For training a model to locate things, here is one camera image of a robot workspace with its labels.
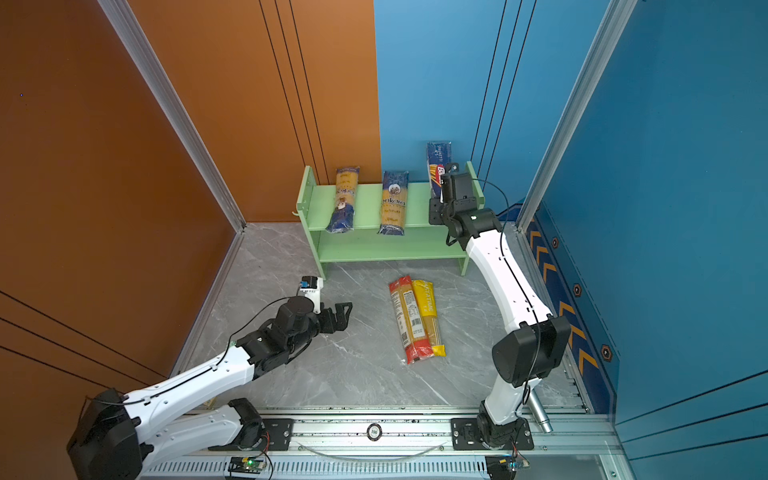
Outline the yellow pasta bag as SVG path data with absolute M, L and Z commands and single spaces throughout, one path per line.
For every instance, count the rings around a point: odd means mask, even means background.
M 434 293 L 434 285 L 432 282 L 426 280 L 414 280 L 412 285 L 433 354 L 437 357 L 445 357 L 446 347 L 441 339 L 439 330 L 438 309 Z

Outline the Ankara spaghetti bag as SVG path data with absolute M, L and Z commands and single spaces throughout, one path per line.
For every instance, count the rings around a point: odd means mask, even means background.
M 326 231 L 347 233 L 354 228 L 355 202 L 360 167 L 344 167 L 336 171 L 334 208 Z
M 408 171 L 384 172 L 378 230 L 380 235 L 402 236 L 405 234 L 408 184 Z

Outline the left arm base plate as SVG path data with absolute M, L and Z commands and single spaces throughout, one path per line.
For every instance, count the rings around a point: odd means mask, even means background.
M 291 418 L 267 418 L 244 425 L 229 443 L 210 446 L 209 451 L 287 451 L 293 434 Z

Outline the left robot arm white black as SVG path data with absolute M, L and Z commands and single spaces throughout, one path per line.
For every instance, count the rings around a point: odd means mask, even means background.
M 151 467 L 203 449 L 263 448 L 261 415 L 244 398 L 207 414 L 204 401 L 295 360 L 320 334 L 345 330 L 353 305 L 306 296 L 279 299 L 276 315 L 216 357 L 166 381 L 125 394 L 108 389 L 84 410 L 67 444 L 80 479 L 136 479 Z

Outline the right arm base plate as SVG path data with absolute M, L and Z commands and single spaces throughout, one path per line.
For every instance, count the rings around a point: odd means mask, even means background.
M 495 425 L 485 416 L 454 418 L 451 420 L 453 449 L 465 450 L 517 450 L 535 448 L 533 433 L 525 418 L 506 425 Z

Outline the blue Barilla spaghetti box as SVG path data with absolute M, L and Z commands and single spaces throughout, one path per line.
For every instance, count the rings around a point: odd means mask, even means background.
M 426 143 L 427 167 L 431 195 L 442 199 L 442 175 L 446 166 L 452 162 L 452 144 L 450 141 L 430 141 Z

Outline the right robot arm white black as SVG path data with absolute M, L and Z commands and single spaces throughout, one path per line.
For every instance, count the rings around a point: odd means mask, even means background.
M 481 207 L 478 180 L 450 163 L 440 176 L 441 197 L 430 201 L 429 221 L 447 228 L 446 244 L 459 244 L 479 269 L 500 310 L 506 335 L 492 347 L 497 378 L 481 403 L 478 437 L 491 449 L 533 448 L 528 405 L 545 431 L 551 427 L 534 389 L 558 367 L 565 354 L 570 323 L 554 316 L 513 258 L 505 227 Z

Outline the red-ended clear spaghetti bag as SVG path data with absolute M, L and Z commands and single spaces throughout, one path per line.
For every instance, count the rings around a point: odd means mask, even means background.
M 406 363 L 433 356 L 429 336 L 424 327 L 410 276 L 403 276 L 389 284 L 395 319 Z

